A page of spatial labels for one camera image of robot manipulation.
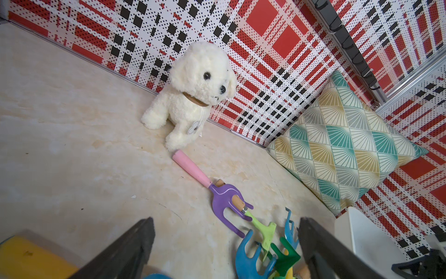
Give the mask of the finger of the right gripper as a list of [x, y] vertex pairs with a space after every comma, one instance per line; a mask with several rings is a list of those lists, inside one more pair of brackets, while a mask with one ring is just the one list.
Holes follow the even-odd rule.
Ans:
[[446, 257], [436, 249], [406, 263], [393, 264], [391, 270], [403, 279], [445, 279]]

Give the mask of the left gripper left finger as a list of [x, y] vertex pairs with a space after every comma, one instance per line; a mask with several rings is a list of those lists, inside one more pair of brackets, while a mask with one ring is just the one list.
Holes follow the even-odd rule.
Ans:
[[134, 224], [123, 235], [70, 277], [72, 279], [140, 279], [155, 238], [151, 217]]

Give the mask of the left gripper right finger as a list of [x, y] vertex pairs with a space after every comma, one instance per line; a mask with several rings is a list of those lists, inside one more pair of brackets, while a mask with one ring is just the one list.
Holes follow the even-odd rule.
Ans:
[[312, 218], [300, 219], [298, 238], [312, 279], [382, 278]]

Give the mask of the dark green rake wooden handle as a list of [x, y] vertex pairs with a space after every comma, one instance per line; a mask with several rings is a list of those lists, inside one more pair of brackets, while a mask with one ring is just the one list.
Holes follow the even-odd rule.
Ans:
[[276, 263], [274, 269], [279, 273], [280, 276], [285, 276], [288, 270], [293, 267], [302, 257], [288, 243], [285, 237], [281, 237], [279, 240], [283, 247], [289, 252], [289, 254], [285, 255], [274, 243], [272, 243], [271, 249], [276, 255]]

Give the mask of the white plastic storage box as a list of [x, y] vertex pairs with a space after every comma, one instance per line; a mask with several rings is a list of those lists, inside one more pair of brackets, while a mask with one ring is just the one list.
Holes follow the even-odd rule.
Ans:
[[336, 219], [334, 235], [383, 278], [401, 278], [391, 267], [408, 260], [396, 243], [358, 209], [349, 207], [346, 213]]

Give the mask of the light green rake near purple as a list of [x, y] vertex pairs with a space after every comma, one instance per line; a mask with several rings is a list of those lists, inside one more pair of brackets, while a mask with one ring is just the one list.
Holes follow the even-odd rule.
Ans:
[[275, 230], [276, 230], [276, 224], [274, 222], [270, 222], [269, 225], [264, 225], [260, 221], [258, 221], [248, 210], [247, 205], [239, 198], [238, 195], [234, 195], [232, 197], [232, 203], [234, 206], [241, 211], [241, 213], [244, 216], [251, 217], [252, 223], [256, 229], [259, 230], [259, 232], [262, 235], [262, 250], [263, 250], [263, 258], [262, 261], [265, 261], [268, 258], [268, 252], [271, 247]]

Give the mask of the teal yellow patterned pillow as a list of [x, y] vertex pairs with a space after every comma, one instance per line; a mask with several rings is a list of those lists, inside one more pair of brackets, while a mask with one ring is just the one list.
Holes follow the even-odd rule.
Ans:
[[337, 71], [267, 151], [334, 215], [400, 166], [427, 154], [361, 101]]

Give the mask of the white plush dog toy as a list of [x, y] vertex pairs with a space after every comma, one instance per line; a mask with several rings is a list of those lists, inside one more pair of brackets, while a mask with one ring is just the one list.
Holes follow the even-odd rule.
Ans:
[[168, 120], [174, 128], [165, 147], [174, 152], [193, 143], [202, 133], [213, 106], [236, 94], [236, 75], [226, 52], [207, 42], [195, 42], [170, 69], [170, 82], [141, 117], [150, 130]]

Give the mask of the black wall hook rail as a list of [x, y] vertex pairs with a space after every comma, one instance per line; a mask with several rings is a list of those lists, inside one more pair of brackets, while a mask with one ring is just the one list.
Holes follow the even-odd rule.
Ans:
[[388, 101], [388, 98], [381, 89], [373, 70], [369, 67], [352, 36], [347, 31], [345, 22], [342, 21], [330, 1], [311, 0], [308, 5], [324, 25], [326, 31], [332, 36], [340, 52], [349, 61], [353, 71], [369, 92], [372, 98], [371, 108], [380, 108]]

